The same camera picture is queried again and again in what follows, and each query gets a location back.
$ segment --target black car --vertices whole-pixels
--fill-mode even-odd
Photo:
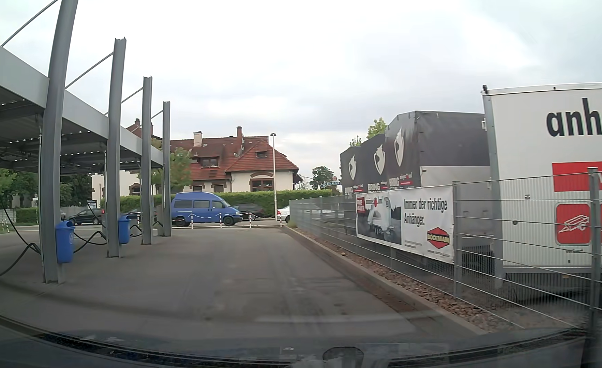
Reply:
[[[130,210],[129,212],[124,213],[125,215],[137,215],[137,220],[139,222],[142,222],[142,209],[141,208],[133,208],[133,210]],[[156,216],[157,212],[153,211],[153,218],[157,219],[158,217]]]
[[[101,223],[101,215],[104,213],[102,208],[92,208],[83,210],[74,216],[71,216],[69,220],[74,223],[74,225],[81,225],[84,223],[92,223],[94,225],[98,225]]]
[[[235,208],[237,211],[240,211],[240,214],[242,215],[242,218],[244,220],[249,219],[249,213],[253,213],[256,216],[256,219],[258,217],[264,217],[264,209],[261,205],[257,205],[255,203],[236,204],[233,205],[232,208]]]

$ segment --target white trailer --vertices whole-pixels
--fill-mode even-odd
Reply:
[[[504,260],[495,273],[590,272],[588,177],[553,175],[602,171],[602,83],[483,86],[482,96],[492,218],[504,220],[494,229],[492,250]],[[602,207],[602,174],[600,182]]]

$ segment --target dormer window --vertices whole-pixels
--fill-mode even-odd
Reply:
[[[217,157],[213,158],[201,158],[199,159],[202,168],[213,168],[219,166],[219,159]]]

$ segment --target sky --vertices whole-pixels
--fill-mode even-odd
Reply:
[[[49,0],[0,0],[0,43]],[[60,3],[7,45],[48,72]],[[67,81],[127,39],[124,96],[153,76],[172,139],[276,136],[299,174],[327,166],[374,119],[413,110],[482,113],[481,86],[602,82],[602,0],[80,0]],[[68,91],[105,113],[110,59]],[[122,125],[141,116],[141,95]],[[153,119],[162,133],[162,116]]]

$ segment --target window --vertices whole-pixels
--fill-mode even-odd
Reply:
[[[251,191],[259,192],[261,190],[273,190],[273,180],[265,179],[265,180],[251,180]]]
[[[174,208],[192,208],[191,200],[177,200],[174,202]]]
[[[202,158],[201,159],[201,167],[202,168],[213,168],[218,166],[219,159],[217,157],[214,158]]]
[[[210,208],[209,200],[195,200],[194,208]]]

